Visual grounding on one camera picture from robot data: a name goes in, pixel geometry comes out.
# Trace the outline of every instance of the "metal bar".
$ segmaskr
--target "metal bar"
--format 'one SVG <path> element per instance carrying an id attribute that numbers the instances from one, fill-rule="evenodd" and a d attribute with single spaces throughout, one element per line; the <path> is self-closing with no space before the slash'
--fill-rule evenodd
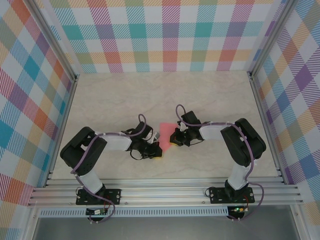
<path id="1" fill-rule="evenodd" d="M 46 10 L 46 12 L 48 13 L 55 29 L 57 30 L 57 32 L 60 35 L 61 41 L 63 42 L 63 45 L 66 48 L 66 51 L 69 53 L 70 57 L 73 60 L 73 64 L 75 65 L 76 69 L 79 71 L 80 74 L 82 74 L 84 71 L 82 69 L 82 66 L 76 56 L 76 53 L 73 49 L 73 47 L 71 46 L 71 43 L 69 42 L 69 39 L 55 13 L 54 8 L 52 7 L 50 0 L 42 0 L 42 4 L 44 6 L 44 9 Z"/>
<path id="2" fill-rule="evenodd" d="M 64 113 L 64 116 L 63 116 L 63 119 L 62 119 L 61 127 L 59 128 L 59 131 L 58 131 L 58 135 L 57 135 L 57 138 L 56 138 L 56 144 L 54 146 L 54 150 L 53 150 L 52 157 L 51 157 L 51 160 L 50 160 L 50 166 L 49 166 L 49 168 L 47 170 L 47 173 L 46 173 L 47 177 L 43 179 L 43 181 L 41 183 L 41 186 L 45 186 L 46 185 L 50 174 L 53 173 L 53 169 L 55 167 L 55 164 L 56 164 L 56 161 L 57 161 L 57 157 L 58 157 L 58 154 L 59 154 L 59 149 L 60 149 L 62 137 L 64 135 L 65 128 L 66 128 L 66 125 L 67 125 L 67 120 L 68 120 L 68 116 L 69 116 L 69 113 L 70 113 L 71 105 L 72 105 L 72 102 L 74 100 L 74 96 L 75 96 L 75 92 L 76 92 L 76 88 L 77 88 L 77 84 L 78 84 L 77 80 L 78 80 L 78 78 L 76 78 L 76 81 L 73 82 L 72 85 L 71 85 L 70 97 L 69 97 L 68 103 L 67 103 L 66 108 L 65 108 L 65 113 Z"/>
<path id="3" fill-rule="evenodd" d="M 23 232 L 20 234 L 20 240 L 33 239 L 39 219 L 39 212 L 39 208 L 30 209 L 26 226 L 22 228 Z"/>
<path id="4" fill-rule="evenodd" d="M 254 44 L 252 46 L 252 50 L 251 50 L 251 54 L 249 56 L 249 58 L 247 59 L 247 61 L 245 62 L 245 65 L 244 65 L 244 68 L 243 70 L 245 71 L 250 71 L 250 66 L 255 58 L 255 55 L 261 45 L 261 42 L 263 41 L 264 37 L 265 37 L 265 34 L 266 32 L 268 31 L 269 29 L 269 26 L 281 4 L 281 1 L 282 0 L 274 0 L 273 3 L 271 4 L 271 7 L 266 15 L 266 18 L 264 19 L 263 21 L 263 25 L 260 29 L 260 33 L 259 35 L 256 37 L 255 41 L 254 41 Z"/>
<path id="5" fill-rule="evenodd" d="M 39 218 L 87 218 L 86 208 L 39 208 Z M 227 216 L 226 206 L 117 207 L 113 217 L 209 217 Z"/>
<path id="6" fill-rule="evenodd" d="M 276 167 L 275 170 L 276 170 L 276 172 L 277 172 L 277 175 L 278 175 L 279 177 L 282 177 L 282 173 L 281 173 L 280 168 L 279 168 L 279 167 Z M 50 170 L 50 171 L 49 171 L 49 175 L 48 175 L 48 180 L 55 180 L 55 179 L 52 179 L 53 174 L 54 174 L 54 171 L 53 171 L 53 170 Z"/>
<path id="7" fill-rule="evenodd" d="M 270 36 L 268 38 L 268 41 L 266 42 L 261 54 L 259 55 L 253 69 L 252 69 L 252 75 L 256 76 L 263 64 L 265 63 L 265 60 L 267 59 L 272 47 L 274 46 L 275 42 L 278 40 L 278 37 L 280 36 L 282 30 L 284 29 L 288 18 L 290 17 L 291 13 L 295 9 L 296 5 L 298 4 L 299 0 L 287 0 L 286 4 L 283 8 L 283 11 L 278 19 L 278 21 L 275 23 L 275 26 L 270 33 Z"/>
<path id="8" fill-rule="evenodd" d="M 270 129 L 268 118 L 267 118 L 267 115 L 266 115 L 264 108 L 262 106 L 262 100 L 260 98 L 260 95 L 258 94 L 258 89 L 257 89 L 257 85 L 256 85 L 255 80 L 251 80 L 250 85 L 252 88 L 252 92 L 254 95 L 256 106 L 258 108 L 258 112 L 260 114 L 260 118 L 261 118 L 262 125 L 263 125 L 264 131 L 265 131 L 266 139 L 269 143 L 269 147 L 270 147 L 270 151 L 271 151 L 274 163 L 277 167 L 279 167 L 280 171 L 282 172 L 281 176 L 283 177 L 284 182 L 286 184 L 289 184 L 289 180 L 288 180 L 288 177 L 285 172 L 285 167 L 284 167 L 283 163 L 280 161 L 279 152 L 278 152 L 278 149 L 276 147 L 276 143 L 275 143 L 274 138 L 271 133 L 272 131 Z"/>
<path id="9" fill-rule="evenodd" d="M 38 5 L 35 3 L 34 0 L 23 0 L 26 7 L 29 9 L 31 15 L 35 19 L 36 23 L 38 24 L 42 34 L 45 36 L 47 42 L 51 46 L 52 50 L 54 51 L 55 55 L 57 56 L 59 62 L 61 63 L 62 67 L 68 74 L 69 78 L 72 80 L 76 79 L 77 74 L 72 69 L 64 51 L 61 49 L 58 40 L 56 39 L 54 33 L 52 32 L 50 26 L 48 25 L 46 19 L 41 13 Z"/>
<path id="10" fill-rule="evenodd" d="M 102 183 L 107 185 L 108 187 L 114 187 L 114 185 L 117 186 L 143 186 L 143 187 L 152 187 L 152 186 L 197 186 L 197 185 L 212 185 L 212 184 L 219 184 L 219 183 L 225 183 L 227 178 L 220 177 L 220 178 L 177 178 L 177 179 L 171 179 L 171 178 L 149 178 L 149 179 L 101 179 Z M 253 183 L 262 183 L 262 184 L 274 184 L 279 183 L 282 184 L 284 182 L 283 178 L 281 176 L 271 176 L 271 177 L 249 177 L 248 180 Z M 68 180 L 62 180 L 62 179 L 51 179 L 47 181 L 46 187 L 57 187 L 57 186 L 78 186 L 79 183 L 75 179 L 68 179 Z"/>
<path id="11" fill-rule="evenodd" d="M 296 230 L 298 231 L 300 239 L 302 240 L 316 239 L 316 238 L 310 237 L 306 222 L 303 217 L 303 210 L 301 209 L 302 206 L 291 205 L 290 207 L 291 207 L 291 212 L 296 225 Z"/>
<path id="12" fill-rule="evenodd" d="M 182 179 L 105 179 L 109 188 L 122 189 L 121 207 L 160 206 L 212 206 L 205 196 L 208 187 L 223 187 L 225 178 L 182 178 Z M 251 182 L 261 183 L 265 190 L 263 205 L 302 204 L 303 200 L 296 185 L 285 185 L 282 177 L 252 177 Z M 70 207 L 75 205 L 76 180 L 48 180 L 45 188 L 35 188 L 29 205 L 41 207 Z M 257 205 L 262 197 L 259 187 L 252 186 Z"/>

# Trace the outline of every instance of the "gray floor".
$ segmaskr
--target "gray floor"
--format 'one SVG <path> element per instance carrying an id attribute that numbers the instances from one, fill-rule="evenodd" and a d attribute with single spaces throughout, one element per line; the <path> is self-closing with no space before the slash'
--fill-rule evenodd
<path id="1" fill-rule="evenodd" d="M 242 222 L 226 217 L 42 218 L 34 240 L 298 240 L 289 206 L 262 206 Z"/>

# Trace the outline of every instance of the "plaid wall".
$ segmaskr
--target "plaid wall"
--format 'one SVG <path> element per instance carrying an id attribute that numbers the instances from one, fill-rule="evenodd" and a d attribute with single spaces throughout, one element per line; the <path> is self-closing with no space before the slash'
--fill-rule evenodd
<path id="1" fill-rule="evenodd" d="M 257 85 L 291 184 L 320 239 L 320 0 L 300 0 Z"/>
<path id="2" fill-rule="evenodd" d="M 76 59 L 62 48 L 85 73 L 243 70 L 276 2 L 49 1 Z M 61 39 L 42 0 L 37 2 Z"/>
<path id="3" fill-rule="evenodd" d="M 55 146 L 71 81 L 22 0 L 0 1 L 0 240 L 15 240 Z"/>
<path id="4" fill-rule="evenodd" d="M 253 68 L 254 68 L 254 66 L 255 66 L 255 64 L 257 62 L 257 59 L 260 56 L 261 51 L 264 49 L 264 47 L 265 47 L 265 45 L 266 45 L 266 43 L 267 43 L 267 41 L 269 39 L 270 34 L 271 34 L 272 30 L 274 29 L 274 27 L 276 25 L 276 22 L 278 21 L 279 17 L 281 16 L 281 13 L 282 13 L 285 5 L 286 5 L 286 2 L 287 2 L 287 0 L 281 0 L 281 3 L 279 5 L 278 9 L 276 10 L 275 15 L 273 16 L 273 19 L 272 19 L 267 31 L 265 32 L 265 34 L 263 36 L 263 39 L 262 39 L 262 41 L 261 41 L 261 43 L 259 45 L 259 48 L 258 48 L 258 50 L 256 51 L 256 53 L 254 55 L 253 61 L 252 61 L 251 65 L 250 65 L 249 69 L 246 69 L 248 72 L 251 72 L 253 70 Z"/>

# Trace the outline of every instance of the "cable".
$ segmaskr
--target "cable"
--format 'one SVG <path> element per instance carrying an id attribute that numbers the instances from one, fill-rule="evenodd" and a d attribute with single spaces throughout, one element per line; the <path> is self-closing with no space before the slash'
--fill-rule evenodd
<path id="1" fill-rule="evenodd" d="M 132 156 L 132 151 L 133 151 L 133 150 L 130 151 L 130 157 L 131 157 L 131 158 L 133 158 L 134 160 L 138 160 L 138 161 L 144 159 L 143 156 L 142 156 L 140 159 L 135 158 L 134 156 Z"/>
<path id="2" fill-rule="evenodd" d="M 245 206 L 245 209 L 248 209 L 249 208 L 249 199 L 247 198 L 246 195 L 244 195 L 244 198 L 246 200 L 246 206 Z"/>
<path id="3" fill-rule="evenodd" d="M 208 187 L 205 191 L 204 191 L 204 195 L 207 197 L 207 198 L 210 198 L 210 196 L 207 194 L 207 191 L 210 189 L 211 187 Z"/>
<path id="4" fill-rule="evenodd" d="M 96 195 L 96 194 L 94 194 L 93 192 L 91 192 L 88 188 L 86 188 L 86 187 L 84 186 L 83 182 L 81 181 L 80 177 L 77 175 L 76 171 L 77 171 L 77 169 L 81 166 L 81 164 L 83 163 L 83 161 L 85 160 L 85 158 L 86 158 L 86 156 L 87 156 L 87 154 L 88 154 L 88 152 L 89 152 L 89 149 L 91 148 L 91 146 L 93 145 L 94 141 L 95 141 L 97 138 L 99 138 L 99 137 L 101 137 L 101 136 L 106 136 L 106 135 L 108 135 L 108 136 L 123 136 L 123 137 L 126 137 L 126 138 L 131 138 L 131 137 L 135 137 L 135 136 L 140 135 L 140 134 L 146 129 L 146 126 L 147 126 L 147 119 L 146 119 L 145 115 L 143 115 L 143 114 L 139 114 L 139 115 L 138 115 L 139 122 L 141 122 L 141 117 L 142 117 L 143 120 L 144 120 L 144 125 L 143 125 L 142 129 L 141 129 L 139 132 L 135 133 L 135 134 L 129 134 L 129 135 L 127 135 L 127 134 L 125 134 L 125 133 L 116 133 L 116 132 L 106 132 L 106 133 L 99 133 L 99 134 L 97 134 L 97 135 L 90 141 L 88 147 L 87 147 L 86 150 L 84 151 L 84 153 L 83 153 L 83 155 L 82 155 L 82 158 L 80 159 L 80 161 L 78 162 L 78 164 L 77 164 L 77 165 L 71 170 L 71 172 L 70 172 L 71 174 L 75 174 L 76 180 L 80 183 L 81 186 L 83 186 L 82 188 L 83 188 L 84 190 L 86 190 L 90 195 L 92 195 L 92 196 L 94 196 L 94 197 L 96 197 L 96 198 L 98 198 L 98 199 L 101 199 L 101 200 L 103 200 L 103 201 L 105 201 L 105 202 L 107 202 L 107 203 L 109 203 L 109 204 L 111 204 L 111 205 L 113 206 L 113 210 L 112 210 L 111 214 L 110 214 L 109 216 L 103 218 L 103 219 L 102 219 L 101 221 L 99 221 L 99 222 L 96 221 L 96 223 L 102 223 L 102 222 L 105 222 L 106 220 L 108 220 L 109 218 L 111 218 L 111 216 L 112 216 L 113 214 L 115 214 L 115 212 L 116 212 L 116 206 L 115 206 L 115 204 L 114 204 L 112 201 L 110 201 L 110 200 L 108 200 L 108 199 L 106 199 L 106 198 L 104 198 L 104 197 L 102 197 L 102 196 Z"/>
<path id="5" fill-rule="evenodd" d="M 110 208 L 110 203 L 109 203 L 108 208 L 106 209 L 106 201 L 105 201 L 104 204 L 103 204 L 103 210 L 104 210 L 104 212 L 106 213 L 106 212 L 109 210 L 109 208 Z"/>
<path id="6" fill-rule="evenodd" d="M 238 126 L 236 126 L 234 123 L 230 123 L 230 122 L 209 122 L 209 123 L 202 123 L 202 124 L 190 124 L 190 123 L 187 123 L 187 122 L 185 122 L 185 121 L 179 116 L 179 114 L 178 114 L 178 108 L 179 108 L 179 107 L 181 107 L 181 108 L 183 109 L 184 113 L 186 113 L 185 107 L 184 107 L 183 105 L 181 105 L 181 104 L 178 104 L 178 105 L 175 107 L 175 114 L 176 114 L 176 116 L 178 117 L 178 119 L 179 119 L 182 123 L 184 123 L 185 125 L 187 125 L 187 126 L 190 126 L 190 127 L 203 127 L 203 126 L 210 126 L 210 125 L 215 125 L 215 126 L 227 125 L 227 126 L 232 126 L 232 127 L 234 127 L 234 128 L 239 132 L 240 136 L 243 138 L 243 141 L 244 141 L 244 143 L 245 143 L 245 145 L 246 145 L 246 147 L 247 147 L 247 149 L 248 149 L 248 152 L 249 152 L 249 155 L 250 155 L 250 160 L 251 160 L 250 170 L 249 170 L 248 173 L 245 175 L 244 180 L 247 181 L 250 185 L 259 186 L 259 187 L 261 188 L 261 190 L 262 190 L 261 199 L 260 199 L 258 205 L 256 206 L 255 210 L 254 210 L 252 213 L 250 213 L 249 215 L 243 217 L 242 220 L 247 219 L 248 217 L 252 216 L 252 215 L 257 211 L 257 209 L 261 206 L 262 201 L 264 200 L 264 197 L 265 197 L 265 190 L 264 190 L 264 187 L 263 187 L 261 184 L 248 181 L 249 175 L 250 175 L 251 172 L 254 170 L 255 158 L 254 158 L 254 154 L 253 154 L 253 152 L 252 152 L 252 149 L 251 149 L 251 147 L 250 147 L 250 144 L 249 144 L 246 136 L 243 134 L 243 132 L 241 131 L 241 129 L 240 129 Z"/>
<path id="7" fill-rule="evenodd" d="M 197 145 L 197 144 L 199 144 L 199 143 L 202 143 L 203 141 L 204 141 L 204 140 L 202 140 L 202 141 L 198 141 L 198 142 L 193 143 L 193 144 L 190 144 L 190 146 Z"/>
<path id="8" fill-rule="evenodd" d="M 79 186 L 79 187 L 76 188 L 76 190 L 75 190 L 75 195 L 76 195 L 77 197 L 79 196 L 79 195 L 78 195 L 78 189 L 82 189 L 82 187 Z"/>

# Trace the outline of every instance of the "white arm segment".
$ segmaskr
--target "white arm segment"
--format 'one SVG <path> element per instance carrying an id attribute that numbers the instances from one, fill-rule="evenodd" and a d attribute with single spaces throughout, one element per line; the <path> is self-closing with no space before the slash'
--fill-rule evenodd
<path id="1" fill-rule="evenodd" d="M 126 151 L 131 145 L 130 137 L 120 136 L 120 135 L 103 135 L 100 138 L 106 140 L 106 146 L 104 151 L 109 150 L 122 150 Z"/>
<path id="2" fill-rule="evenodd" d="M 83 185 L 94 194 L 98 192 L 103 186 L 94 169 L 92 169 L 85 175 L 79 176 L 79 178 L 81 179 Z"/>
<path id="3" fill-rule="evenodd" d="M 228 178 L 228 183 L 234 190 L 242 189 L 248 181 L 245 180 L 247 173 L 250 170 L 250 166 L 241 166 L 237 163 L 233 165 L 232 173 Z"/>
<path id="4" fill-rule="evenodd" d="M 131 139 L 129 137 L 120 135 L 103 135 L 100 138 L 106 140 L 107 144 L 104 147 L 104 151 L 109 150 L 122 150 L 126 151 L 131 144 Z M 83 185 L 90 190 L 92 193 L 98 192 L 102 187 L 103 183 L 97 176 L 94 169 L 85 175 L 79 176 Z"/>
<path id="5" fill-rule="evenodd" d="M 221 130 L 227 127 L 226 125 L 208 125 L 202 126 L 199 129 L 200 135 L 204 140 L 215 139 L 223 140 Z"/>

